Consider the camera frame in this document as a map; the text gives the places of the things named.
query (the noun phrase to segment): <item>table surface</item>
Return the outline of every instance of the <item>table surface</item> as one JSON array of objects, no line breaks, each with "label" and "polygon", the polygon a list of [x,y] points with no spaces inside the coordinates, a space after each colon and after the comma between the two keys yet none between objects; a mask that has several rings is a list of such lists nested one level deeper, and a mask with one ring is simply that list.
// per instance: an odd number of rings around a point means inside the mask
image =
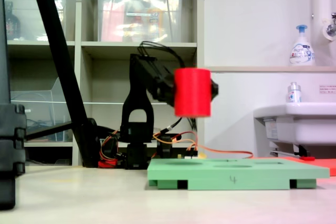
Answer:
[{"label": "table surface", "polygon": [[148,187],[145,170],[27,167],[1,224],[336,223],[336,177],[317,189],[188,191]]}]

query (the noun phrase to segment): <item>pipe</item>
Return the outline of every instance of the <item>pipe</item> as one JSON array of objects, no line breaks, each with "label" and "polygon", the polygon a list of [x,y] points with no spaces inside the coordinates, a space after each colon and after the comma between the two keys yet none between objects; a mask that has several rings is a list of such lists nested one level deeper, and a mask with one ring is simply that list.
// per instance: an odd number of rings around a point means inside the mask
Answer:
[{"label": "pipe", "polygon": [[331,21],[332,0],[312,0],[313,22],[311,42],[316,55],[317,65],[330,65],[329,40],[326,39],[323,31]]}]

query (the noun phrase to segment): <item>white shelf unit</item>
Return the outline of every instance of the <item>white shelf unit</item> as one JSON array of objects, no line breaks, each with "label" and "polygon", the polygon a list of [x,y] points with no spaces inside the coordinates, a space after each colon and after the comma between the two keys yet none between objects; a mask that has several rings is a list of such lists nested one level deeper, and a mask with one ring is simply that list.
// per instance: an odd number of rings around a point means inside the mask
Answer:
[{"label": "white shelf unit", "polygon": [[[204,0],[183,0],[182,11],[182,41],[164,43],[176,51],[188,66],[194,66],[203,57],[203,49],[198,45],[198,33],[203,29]],[[76,36],[75,36],[75,70],[80,91],[84,101],[123,103],[129,93],[129,57],[137,53],[139,43],[135,42],[101,42],[97,41],[97,0],[81,0],[76,2]],[[169,54],[153,51],[153,56],[164,61],[171,69],[177,68],[178,63]],[[98,125],[119,129],[121,125],[122,104],[85,104],[89,117],[96,120]],[[153,105],[154,127],[164,128],[175,122],[174,109],[169,105]],[[142,111],[134,111],[130,121],[145,121]],[[187,120],[173,130],[173,133],[190,130]],[[147,144],[149,148],[156,143]],[[174,144],[174,147],[187,148],[189,143]],[[73,147],[73,164],[80,164],[78,148]]]},{"label": "white shelf unit", "polygon": [[[202,66],[203,62],[203,1],[183,0],[183,42],[164,43],[175,50],[188,66],[196,64]],[[131,53],[137,53],[138,43],[97,41],[97,2],[97,0],[69,0],[65,35],[70,57],[73,60],[76,78],[85,102],[123,103],[129,92],[129,56]],[[52,87],[57,73],[47,41],[10,40],[8,51],[11,90],[48,90]],[[158,51],[153,55],[172,69],[178,67],[174,57],[169,54]],[[87,116],[95,118],[99,125],[113,129],[120,127],[122,104],[85,104],[85,108]],[[164,128],[177,120],[174,109],[170,106],[153,105],[153,108],[154,127]],[[131,115],[131,120],[134,121],[142,118],[143,114],[138,111]],[[187,120],[182,120],[173,133],[187,130],[190,130],[190,125]],[[178,143],[173,146],[187,148],[189,145],[189,143]],[[27,142],[25,146],[30,149],[71,147],[72,143]],[[120,143],[120,146],[126,147],[127,144]],[[154,148],[156,144],[150,143],[148,147]],[[72,146],[72,164],[81,164],[76,142]]]}]

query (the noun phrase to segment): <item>orange board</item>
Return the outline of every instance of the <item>orange board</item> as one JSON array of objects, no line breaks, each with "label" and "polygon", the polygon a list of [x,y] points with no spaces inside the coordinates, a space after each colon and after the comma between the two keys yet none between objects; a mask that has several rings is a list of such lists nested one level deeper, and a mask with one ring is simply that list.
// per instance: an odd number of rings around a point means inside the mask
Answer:
[{"label": "orange board", "polygon": [[291,161],[296,161],[300,163],[305,163],[308,165],[316,165],[320,167],[325,167],[330,169],[330,176],[336,176],[336,159],[315,159],[313,161],[304,161],[295,157],[276,157],[276,158],[284,158]]}]

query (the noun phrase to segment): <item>faucet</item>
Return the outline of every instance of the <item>faucet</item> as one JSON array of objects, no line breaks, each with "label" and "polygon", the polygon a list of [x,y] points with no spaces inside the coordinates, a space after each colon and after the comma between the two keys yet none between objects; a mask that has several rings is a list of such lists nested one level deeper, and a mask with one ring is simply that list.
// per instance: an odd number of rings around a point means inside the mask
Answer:
[{"label": "faucet", "polygon": [[331,37],[336,36],[336,13],[331,14],[334,24],[327,27],[327,34]]}]

